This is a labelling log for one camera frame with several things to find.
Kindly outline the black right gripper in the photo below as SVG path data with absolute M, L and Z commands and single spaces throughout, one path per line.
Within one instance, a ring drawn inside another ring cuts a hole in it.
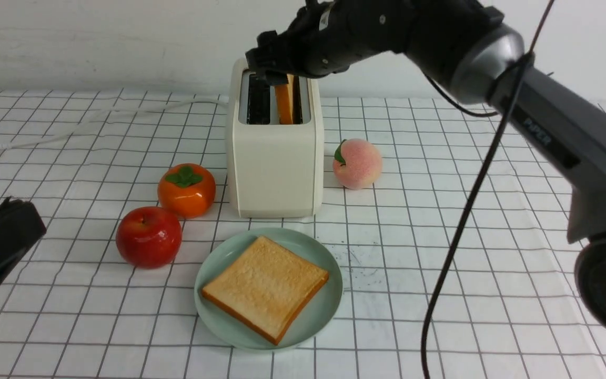
M 269 86 L 288 84 L 288 74 L 322 78 L 387 51 L 402 53 L 414 21 L 413 1 L 306 6 L 286 31 L 262 32 L 245 53 L 248 69 Z

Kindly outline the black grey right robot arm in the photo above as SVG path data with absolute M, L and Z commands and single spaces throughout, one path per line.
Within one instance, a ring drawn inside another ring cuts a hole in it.
M 307 1 L 245 53 L 270 85 L 322 78 L 391 51 L 464 105 L 486 103 L 572 185 L 566 233 L 583 304 L 606 328 L 606 113 L 533 65 L 503 13 L 476 1 Z

